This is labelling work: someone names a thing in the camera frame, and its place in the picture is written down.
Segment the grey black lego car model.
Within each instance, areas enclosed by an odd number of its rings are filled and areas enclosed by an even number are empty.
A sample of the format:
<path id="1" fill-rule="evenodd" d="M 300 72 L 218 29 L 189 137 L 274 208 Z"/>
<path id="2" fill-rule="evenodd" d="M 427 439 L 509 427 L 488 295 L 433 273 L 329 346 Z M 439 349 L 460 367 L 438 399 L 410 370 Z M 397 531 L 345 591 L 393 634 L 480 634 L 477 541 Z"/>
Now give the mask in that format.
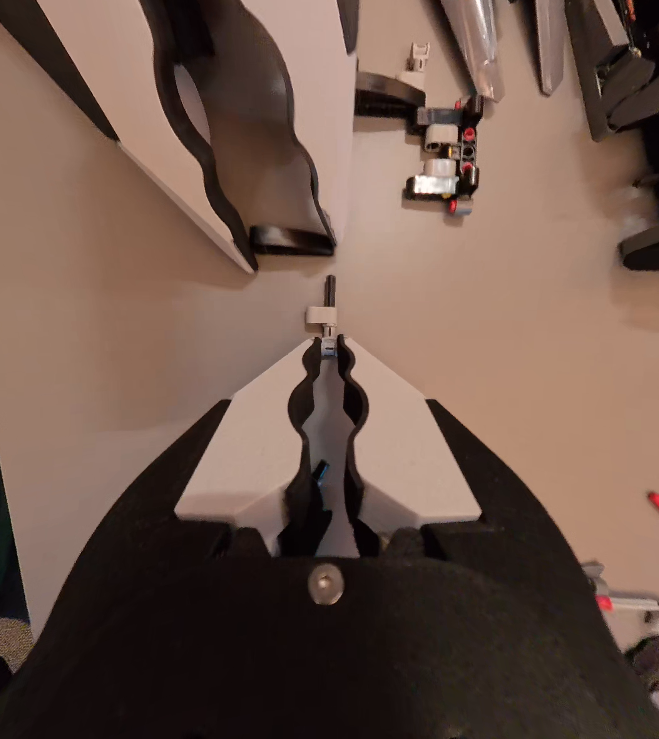
<path id="1" fill-rule="evenodd" d="M 565 16 L 592 139 L 637 130 L 659 211 L 659 1 L 568 1 Z M 659 272 L 659 220 L 618 246 L 623 267 Z"/>

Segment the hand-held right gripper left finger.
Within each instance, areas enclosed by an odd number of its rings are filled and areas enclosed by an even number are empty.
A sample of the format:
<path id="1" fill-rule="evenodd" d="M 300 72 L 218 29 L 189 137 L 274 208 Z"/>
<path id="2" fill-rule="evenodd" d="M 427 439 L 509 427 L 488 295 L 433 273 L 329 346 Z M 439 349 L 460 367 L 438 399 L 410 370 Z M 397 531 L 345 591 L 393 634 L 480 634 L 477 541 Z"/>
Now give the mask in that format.
<path id="1" fill-rule="evenodd" d="M 259 532 L 272 554 L 314 556 L 332 518 L 304 425 L 321 340 L 306 340 L 234 394 L 175 505 L 180 520 Z"/>

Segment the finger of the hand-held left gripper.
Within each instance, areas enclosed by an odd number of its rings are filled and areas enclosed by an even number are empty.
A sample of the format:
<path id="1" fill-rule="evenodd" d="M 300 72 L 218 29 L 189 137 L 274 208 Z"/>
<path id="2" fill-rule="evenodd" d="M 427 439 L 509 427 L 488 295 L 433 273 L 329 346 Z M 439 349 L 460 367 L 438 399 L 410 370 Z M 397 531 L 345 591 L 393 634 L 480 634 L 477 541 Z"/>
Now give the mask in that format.
<path id="1" fill-rule="evenodd" d="M 342 242 L 358 22 L 358 2 L 214 2 L 216 168 L 248 237 L 271 225 Z"/>
<path id="2" fill-rule="evenodd" d="M 258 271 L 247 231 L 226 198 L 214 150 L 187 114 L 175 43 L 161 2 L 42 1 L 40 8 L 120 149 L 246 273 Z"/>

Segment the black curved lego beam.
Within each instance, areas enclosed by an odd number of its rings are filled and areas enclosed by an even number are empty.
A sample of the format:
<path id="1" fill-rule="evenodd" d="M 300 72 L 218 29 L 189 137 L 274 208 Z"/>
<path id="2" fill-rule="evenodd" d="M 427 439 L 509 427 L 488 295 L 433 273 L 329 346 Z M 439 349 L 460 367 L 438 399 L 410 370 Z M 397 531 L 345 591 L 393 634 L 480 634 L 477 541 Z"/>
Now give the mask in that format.
<path id="1" fill-rule="evenodd" d="M 326 234 L 279 226 L 252 226 L 250 244 L 256 254 L 274 256 L 332 256 L 333 240 Z"/>

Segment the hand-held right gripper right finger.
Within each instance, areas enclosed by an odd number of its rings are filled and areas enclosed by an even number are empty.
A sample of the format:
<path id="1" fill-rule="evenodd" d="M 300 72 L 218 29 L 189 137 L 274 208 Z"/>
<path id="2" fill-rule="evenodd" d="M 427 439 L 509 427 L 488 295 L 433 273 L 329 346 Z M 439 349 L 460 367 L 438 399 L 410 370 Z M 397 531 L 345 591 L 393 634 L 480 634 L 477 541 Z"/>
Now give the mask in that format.
<path id="1" fill-rule="evenodd" d="M 482 509 L 419 390 L 344 336 L 337 343 L 343 411 L 353 428 L 343 475 L 360 557 L 400 529 L 477 522 Z"/>

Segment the black white lego frame subassembly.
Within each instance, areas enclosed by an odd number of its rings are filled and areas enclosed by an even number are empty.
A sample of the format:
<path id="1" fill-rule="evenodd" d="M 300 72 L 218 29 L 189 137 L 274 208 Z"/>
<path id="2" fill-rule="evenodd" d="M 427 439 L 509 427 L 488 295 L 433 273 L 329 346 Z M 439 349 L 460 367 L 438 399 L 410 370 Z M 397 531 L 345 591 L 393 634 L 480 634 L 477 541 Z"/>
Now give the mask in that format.
<path id="1" fill-rule="evenodd" d="M 474 95 L 453 107 L 429 107 L 426 94 L 399 79 L 359 71 L 355 77 L 355 115 L 402 120 L 427 154 L 421 172 L 409 177 L 406 201 L 438 202 L 450 217 L 472 214 L 480 184 L 478 125 L 484 99 Z"/>

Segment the silver orange-striped lego panel subassembly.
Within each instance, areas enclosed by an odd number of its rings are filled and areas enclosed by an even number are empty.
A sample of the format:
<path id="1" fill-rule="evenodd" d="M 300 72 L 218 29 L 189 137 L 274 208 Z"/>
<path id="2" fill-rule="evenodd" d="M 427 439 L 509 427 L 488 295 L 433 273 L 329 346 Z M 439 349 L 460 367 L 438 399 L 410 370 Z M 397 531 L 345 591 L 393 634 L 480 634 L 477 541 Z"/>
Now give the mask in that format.
<path id="1" fill-rule="evenodd" d="M 505 94 L 492 1 L 441 1 L 476 93 L 499 103 Z M 537 60 L 542 93 L 551 96 L 564 75 L 565 2 L 535 1 Z"/>

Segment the grey lego axle subassembly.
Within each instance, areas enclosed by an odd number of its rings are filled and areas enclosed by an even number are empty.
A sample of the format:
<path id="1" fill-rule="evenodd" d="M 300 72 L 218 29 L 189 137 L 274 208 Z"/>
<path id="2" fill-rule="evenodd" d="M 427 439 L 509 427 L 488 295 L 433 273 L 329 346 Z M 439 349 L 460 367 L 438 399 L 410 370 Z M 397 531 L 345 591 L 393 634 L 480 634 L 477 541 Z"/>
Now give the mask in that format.
<path id="1" fill-rule="evenodd" d="M 599 609 L 614 613 L 616 611 L 632 611 L 644 616 L 649 632 L 659 637 L 659 599 L 647 595 L 621 594 L 604 580 L 604 566 L 599 562 L 586 562 L 581 565 Z"/>

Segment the black axle white connector subassembly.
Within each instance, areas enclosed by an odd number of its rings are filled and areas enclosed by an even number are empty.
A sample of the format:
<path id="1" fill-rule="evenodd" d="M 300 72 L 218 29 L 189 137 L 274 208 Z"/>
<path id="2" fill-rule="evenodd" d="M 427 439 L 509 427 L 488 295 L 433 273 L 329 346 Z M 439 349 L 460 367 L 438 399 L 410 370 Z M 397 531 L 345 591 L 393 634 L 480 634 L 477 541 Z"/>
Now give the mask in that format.
<path id="1" fill-rule="evenodd" d="M 329 274 L 324 283 L 324 303 L 308 307 L 305 324 L 321 330 L 321 355 L 334 358 L 338 350 L 338 309 L 336 307 L 336 276 Z"/>

